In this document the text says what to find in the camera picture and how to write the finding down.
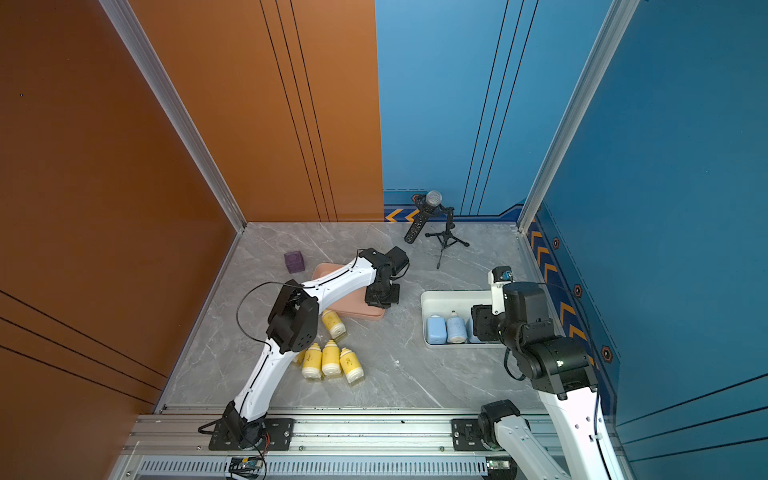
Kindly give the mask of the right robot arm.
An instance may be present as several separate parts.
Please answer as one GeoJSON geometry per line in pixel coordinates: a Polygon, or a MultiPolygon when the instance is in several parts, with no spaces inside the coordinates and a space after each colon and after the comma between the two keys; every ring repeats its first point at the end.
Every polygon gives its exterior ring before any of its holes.
{"type": "Polygon", "coordinates": [[[605,425],[598,379],[586,348],[565,336],[551,318],[548,297],[535,282],[491,279],[491,302],[471,309],[474,334],[502,344],[519,379],[538,393],[557,433],[560,465],[534,437],[509,400],[482,406],[485,444],[503,450],[528,479],[621,479],[624,476],[605,425]]]}

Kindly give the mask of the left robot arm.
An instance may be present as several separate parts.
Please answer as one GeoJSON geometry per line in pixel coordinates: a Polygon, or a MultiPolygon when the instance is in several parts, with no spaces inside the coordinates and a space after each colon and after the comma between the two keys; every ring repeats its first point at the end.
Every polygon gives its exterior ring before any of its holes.
{"type": "Polygon", "coordinates": [[[230,401],[219,425],[239,449],[256,449],[264,437],[262,425],[271,398],[289,363],[311,347],[323,310],[363,289],[369,306],[387,309],[399,302],[395,283],[409,266],[404,250],[386,253],[373,248],[357,252],[348,264],[316,280],[290,280],[281,290],[267,317],[263,350],[241,391],[230,401]]]}

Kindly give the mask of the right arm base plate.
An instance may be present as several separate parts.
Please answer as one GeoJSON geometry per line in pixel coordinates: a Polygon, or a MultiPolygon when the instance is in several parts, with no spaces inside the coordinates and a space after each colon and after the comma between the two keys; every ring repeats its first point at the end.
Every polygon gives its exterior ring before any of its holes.
{"type": "Polygon", "coordinates": [[[496,445],[489,443],[477,418],[454,418],[450,422],[453,449],[460,452],[491,452],[496,445]]]}

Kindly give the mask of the blue sharpener with red cap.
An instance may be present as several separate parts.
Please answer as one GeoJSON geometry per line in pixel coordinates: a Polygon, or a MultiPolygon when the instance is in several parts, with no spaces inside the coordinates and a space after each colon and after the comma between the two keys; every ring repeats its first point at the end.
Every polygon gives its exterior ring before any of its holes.
{"type": "Polygon", "coordinates": [[[463,344],[467,342],[468,334],[464,319],[456,311],[452,311],[446,319],[446,343],[463,344]]]}

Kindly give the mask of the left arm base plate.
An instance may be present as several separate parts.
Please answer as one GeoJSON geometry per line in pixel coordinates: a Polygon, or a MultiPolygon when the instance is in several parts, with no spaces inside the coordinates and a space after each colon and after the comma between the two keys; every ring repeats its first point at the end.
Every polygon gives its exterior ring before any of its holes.
{"type": "Polygon", "coordinates": [[[230,427],[223,418],[198,429],[209,436],[211,451],[287,451],[293,436],[293,418],[264,418],[230,427]]]}

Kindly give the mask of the pink plastic tray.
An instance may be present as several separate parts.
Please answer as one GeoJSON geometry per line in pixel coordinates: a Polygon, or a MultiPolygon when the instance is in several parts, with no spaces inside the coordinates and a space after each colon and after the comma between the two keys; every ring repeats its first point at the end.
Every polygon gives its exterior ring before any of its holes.
{"type": "MultiPolygon", "coordinates": [[[[317,280],[320,277],[333,273],[342,268],[340,264],[320,263],[314,270],[312,279],[317,280]]],[[[366,287],[359,288],[346,295],[337,302],[327,306],[327,309],[335,311],[341,317],[350,317],[361,320],[380,320],[383,318],[386,310],[379,307],[370,306],[365,301],[366,287]]]]}

